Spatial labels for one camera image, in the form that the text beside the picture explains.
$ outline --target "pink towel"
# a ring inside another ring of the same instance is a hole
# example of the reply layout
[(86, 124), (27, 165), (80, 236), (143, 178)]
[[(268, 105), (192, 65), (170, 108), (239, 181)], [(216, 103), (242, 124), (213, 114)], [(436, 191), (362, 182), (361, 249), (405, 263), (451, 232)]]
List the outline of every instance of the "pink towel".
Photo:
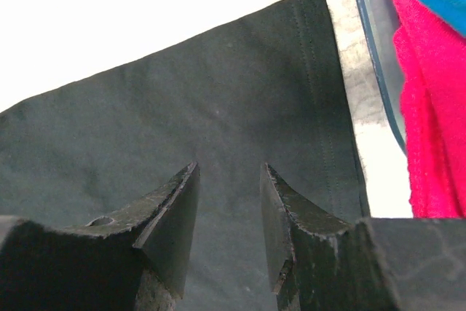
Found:
[(393, 0), (415, 217), (466, 216), (466, 40), (417, 0)]

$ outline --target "dark green fabric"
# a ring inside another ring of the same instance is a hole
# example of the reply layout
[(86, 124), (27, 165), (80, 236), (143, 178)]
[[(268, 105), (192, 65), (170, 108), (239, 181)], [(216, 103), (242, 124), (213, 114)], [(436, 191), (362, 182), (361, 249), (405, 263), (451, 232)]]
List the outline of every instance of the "dark green fabric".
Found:
[(0, 114), (0, 214), (86, 224), (195, 160), (200, 206), (177, 310), (276, 310), (261, 163), (344, 220), (368, 213), (325, 0), (278, 2)]

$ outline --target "white table surface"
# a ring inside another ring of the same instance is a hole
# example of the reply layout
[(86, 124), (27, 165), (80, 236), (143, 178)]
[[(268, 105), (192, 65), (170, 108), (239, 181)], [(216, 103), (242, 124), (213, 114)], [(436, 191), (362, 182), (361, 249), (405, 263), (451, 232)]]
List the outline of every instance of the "white table surface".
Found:
[[(0, 111), (279, 0), (0, 0)], [(355, 0), (330, 7), (372, 215), (412, 217)]]

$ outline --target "screw hole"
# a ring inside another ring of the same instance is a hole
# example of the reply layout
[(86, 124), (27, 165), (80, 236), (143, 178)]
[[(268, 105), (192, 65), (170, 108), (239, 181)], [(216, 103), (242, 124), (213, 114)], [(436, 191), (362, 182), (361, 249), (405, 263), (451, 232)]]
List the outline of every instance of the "screw hole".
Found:
[(100, 218), (96, 218), (88, 223), (86, 226), (104, 226), (113, 223), (115, 220), (109, 218), (108, 216), (102, 216)]

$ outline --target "clear plastic bin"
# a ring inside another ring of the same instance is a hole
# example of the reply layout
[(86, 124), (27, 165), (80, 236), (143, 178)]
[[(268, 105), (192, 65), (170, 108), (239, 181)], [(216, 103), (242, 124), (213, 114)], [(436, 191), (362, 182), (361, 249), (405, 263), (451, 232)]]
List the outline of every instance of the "clear plastic bin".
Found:
[(406, 132), (400, 111), (403, 73), (392, 38), (400, 22), (392, 0), (356, 0), (385, 112), (393, 134), (405, 151)]

